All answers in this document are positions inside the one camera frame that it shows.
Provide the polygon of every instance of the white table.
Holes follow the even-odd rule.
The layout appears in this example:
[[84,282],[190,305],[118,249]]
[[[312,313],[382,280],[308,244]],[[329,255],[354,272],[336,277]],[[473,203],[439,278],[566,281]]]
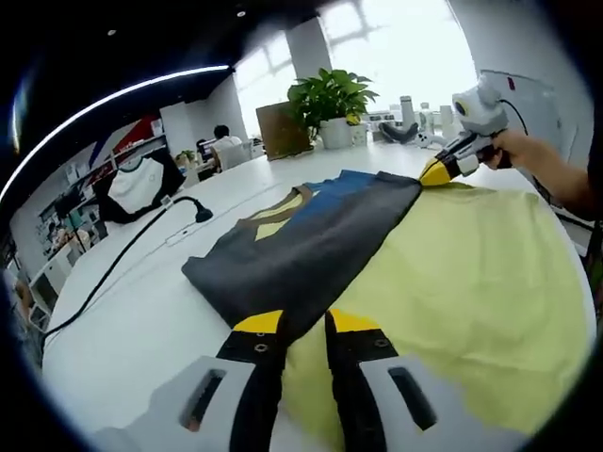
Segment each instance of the white table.
[[[369,144],[368,148],[316,151],[273,162],[261,157],[185,190],[183,194],[210,208],[214,218],[178,233],[193,221],[195,210],[189,203],[176,204],[125,255],[99,294],[106,292],[69,328],[49,340],[43,379],[50,394],[86,432],[128,425],[147,410],[154,389],[200,356],[215,356],[230,332],[182,274],[180,268],[190,255],[204,256],[239,218],[280,201],[292,186],[334,178],[343,169],[417,177],[434,154],[415,146]],[[461,182],[536,192],[514,169],[491,171],[482,166]],[[79,259],[60,293],[49,328],[80,307],[123,246],[154,215],[126,225]],[[587,325],[594,338],[595,314],[586,276],[571,240],[557,222],[575,261]],[[321,450],[283,410],[271,449]]]
[[56,252],[31,279],[29,290],[31,291],[34,301],[38,303],[44,311],[50,312],[48,303],[52,305],[55,300],[54,295],[53,299],[45,299],[38,290],[42,278],[50,284],[50,287],[57,295],[60,294],[60,291],[71,274],[73,265],[80,254],[81,251],[79,248],[70,240]]

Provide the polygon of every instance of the window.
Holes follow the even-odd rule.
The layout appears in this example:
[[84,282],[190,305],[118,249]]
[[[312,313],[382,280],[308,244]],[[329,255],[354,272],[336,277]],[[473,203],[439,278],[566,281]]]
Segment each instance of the window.
[[477,82],[446,0],[348,0],[324,9],[321,23],[333,67],[370,78],[381,94],[369,110],[387,110],[401,95],[412,96],[415,109],[429,102],[438,110]]
[[255,109],[285,102],[295,79],[285,32],[258,46],[236,66],[236,93],[248,137],[260,135]]

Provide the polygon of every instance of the chair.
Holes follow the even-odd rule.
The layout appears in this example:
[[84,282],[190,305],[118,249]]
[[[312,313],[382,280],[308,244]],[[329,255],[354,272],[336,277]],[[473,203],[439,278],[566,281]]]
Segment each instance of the chair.
[[246,144],[247,143],[241,143],[217,151],[222,171],[234,168],[241,163],[248,162],[252,159],[251,148],[246,146]]

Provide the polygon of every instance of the bright window light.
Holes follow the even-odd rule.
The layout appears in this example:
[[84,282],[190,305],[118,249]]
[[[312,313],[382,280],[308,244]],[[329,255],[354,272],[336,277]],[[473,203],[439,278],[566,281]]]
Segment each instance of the bright window light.
[[[447,0],[357,4],[361,29],[344,36],[335,33],[336,38],[329,31],[328,44],[334,68],[373,80],[370,89],[380,97],[369,103],[369,111],[388,110],[402,95],[412,96],[415,109],[429,102],[437,111],[450,105],[453,93],[475,85],[473,58]],[[329,30],[355,10],[352,3],[327,7],[321,20]]]
[[254,49],[236,66],[235,83],[238,102],[248,137],[260,135],[256,109],[286,101],[295,82],[285,32],[279,31]]
[[279,33],[275,40],[268,44],[267,47],[272,67],[279,66],[291,59],[289,44],[286,41],[285,33]]
[[362,29],[358,11],[351,3],[332,6],[322,14],[324,28],[330,40],[342,38]]
[[100,101],[96,101],[94,104],[88,105],[86,108],[84,108],[83,110],[80,110],[77,113],[75,113],[73,116],[71,116],[65,122],[63,122],[59,127],[57,127],[55,130],[53,130],[50,134],[48,134],[46,137],[44,137],[44,139],[42,141],[40,141],[40,143],[38,143],[36,145],[36,147],[34,149],[32,149],[25,156],[25,158],[23,159],[23,161],[19,164],[19,166],[17,167],[17,169],[10,175],[10,177],[7,180],[7,183],[2,188],[2,192],[0,193],[0,203],[5,198],[5,196],[7,196],[8,189],[14,183],[14,181],[17,178],[17,176],[19,175],[19,173],[21,171],[23,171],[23,168],[25,167],[25,165],[27,165],[27,163],[29,162],[29,160],[31,160],[33,158],[33,156],[36,153],[38,153],[38,151],[43,146],[45,146],[46,143],[48,143],[48,141],[50,141],[51,139],[53,139],[54,137],[56,137],[61,131],[63,131],[64,129],[66,129],[67,127],[69,127],[71,124],[73,124],[74,122],[76,122],[82,116],[90,113],[94,108],[96,108],[98,106],[101,106],[101,105],[104,105],[107,102],[112,101],[113,99],[117,99],[118,97],[121,97],[124,94],[127,94],[128,92],[132,92],[132,91],[136,91],[137,89],[149,87],[149,86],[154,85],[156,83],[165,82],[166,80],[171,80],[171,79],[177,78],[177,77],[185,77],[187,75],[193,75],[195,73],[211,73],[211,72],[214,72],[214,71],[225,71],[228,68],[229,68],[229,66],[227,66],[227,65],[208,66],[208,67],[205,67],[205,68],[189,69],[187,71],[180,71],[178,73],[169,73],[167,75],[161,75],[160,77],[156,77],[156,78],[152,78],[151,80],[146,80],[144,82],[136,83],[136,85],[132,85],[131,87],[124,88],[124,89],[121,89],[119,91],[116,91],[113,94],[109,94],[108,96],[106,96],[105,98],[101,99]]

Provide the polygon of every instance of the human arm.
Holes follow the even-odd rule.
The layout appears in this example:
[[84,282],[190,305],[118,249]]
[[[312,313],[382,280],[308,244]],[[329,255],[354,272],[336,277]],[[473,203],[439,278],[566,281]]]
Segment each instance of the human arm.
[[214,149],[213,146],[209,148],[209,152],[211,152],[212,157],[214,157],[214,165],[216,165],[216,170],[218,172],[221,172],[222,167],[220,165],[220,159],[218,158],[218,152]]
[[31,297],[31,292],[29,291],[29,287],[22,282],[21,280],[17,280],[15,283],[15,292],[21,299],[21,307],[23,308],[23,314],[25,316],[25,320],[29,320],[29,309],[33,304],[33,299]]
[[[514,130],[501,132],[493,144],[509,154],[514,167],[529,171],[567,210],[585,219],[595,218],[596,198],[586,169],[564,162],[548,143]],[[501,158],[498,152],[486,164],[495,169]]]

